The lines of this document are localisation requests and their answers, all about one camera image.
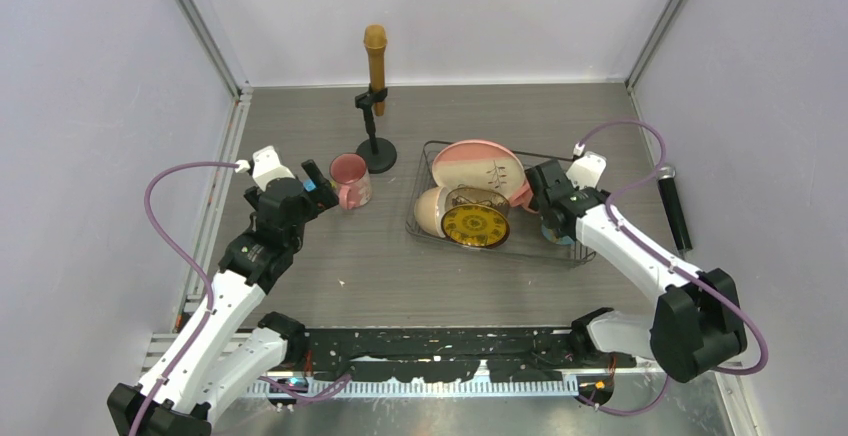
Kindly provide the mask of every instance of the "pink mug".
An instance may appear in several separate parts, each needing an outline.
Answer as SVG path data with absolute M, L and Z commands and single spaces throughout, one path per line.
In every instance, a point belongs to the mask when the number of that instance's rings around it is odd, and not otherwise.
M 353 209 L 371 200 L 371 176 L 359 155 L 345 153 L 330 164 L 330 177 L 339 191 L 339 206 Z

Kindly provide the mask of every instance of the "pink plate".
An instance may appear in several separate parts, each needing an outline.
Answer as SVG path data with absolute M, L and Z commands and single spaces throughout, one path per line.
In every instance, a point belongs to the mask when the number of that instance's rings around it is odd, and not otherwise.
M 507 198 L 511 206 L 527 204 L 532 197 L 521 161 L 512 151 L 491 141 L 453 143 L 436 156 L 432 169 L 436 184 L 446 188 L 488 189 Z

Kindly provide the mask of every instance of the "wall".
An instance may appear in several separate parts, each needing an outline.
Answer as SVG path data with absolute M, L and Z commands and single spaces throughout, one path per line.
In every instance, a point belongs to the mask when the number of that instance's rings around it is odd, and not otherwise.
M 668 0 L 211 0 L 254 86 L 623 80 Z
M 679 169 L 692 259 L 735 277 L 768 338 L 769 366 L 744 380 L 763 434 L 848 423 L 845 1 L 688 0 L 637 85 Z
M 214 158 L 230 96 L 174 0 L 0 0 L 0 434 L 114 434 L 106 397 L 173 324 L 185 265 L 149 179 Z M 210 174 L 154 208 L 196 231 Z

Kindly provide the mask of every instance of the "black stand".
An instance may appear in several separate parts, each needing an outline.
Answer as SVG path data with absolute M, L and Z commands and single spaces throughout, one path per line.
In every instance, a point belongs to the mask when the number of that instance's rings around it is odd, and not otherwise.
M 368 133 L 368 139 L 356 148 L 356 154 L 365 160 L 368 172 L 373 174 L 385 173 L 392 169 L 397 161 L 395 145 L 387 139 L 377 137 L 377 125 L 374 124 L 374 113 L 371 111 L 374 103 L 384 101 L 388 93 L 388 88 L 374 92 L 369 85 L 368 92 L 354 98 L 356 107 L 362 110 L 362 116 L 365 118 L 365 131 Z

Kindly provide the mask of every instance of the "dish rack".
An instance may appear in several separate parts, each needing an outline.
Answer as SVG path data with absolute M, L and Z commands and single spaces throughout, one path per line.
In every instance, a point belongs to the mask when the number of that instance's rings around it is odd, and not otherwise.
M 526 256 L 531 258 L 544 258 L 562 261 L 570 265 L 580 265 L 594 259 L 595 251 L 583 246 L 579 242 L 574 242 L 569 245 L 558 245 L 548 241 L 542 234 L 542 220 L 537 214 L 532 214 L 525 211 L 521 207 L 511 208 L 507 220 L 509 221 L 510 234 L 509 238 L 500 246 L 495 248 L 475 248 L 457 244 L 449 239 L 439 238 L 429 233 L 424 232 L 415 220 L 415 202 L 422 193 L 430 188 L 436 187 L 436 181 L 433 179 L 433 160 L 446 147 L 453 143 L 448 141 L 428 141 L 424 143 L 424 148 L 421 152 L 421 161 L 418 164 L 418 171 L 415 177 L 415 184 L 412 189 L 412 198 L 409 202 L 409 211 L 406 217 L 406 230 L 409 234 L 421 238 L 423 240 L 432 241 L 434 243 L 443 244 L 446 247 L 454 247 L 468 251 L 482 253 L 500 253 L 515 256 Z M 521 160 L 524 168 L 529 168 L 537 164 L 543 163 L 550 159 L 560 161 L 563 168 L 567 169 L 571 164 L 569 159 L 558 158 L 556 156 L 546 156 L 544 154 L 526 153 L 522 151 L 513 151 L 513 153 Z

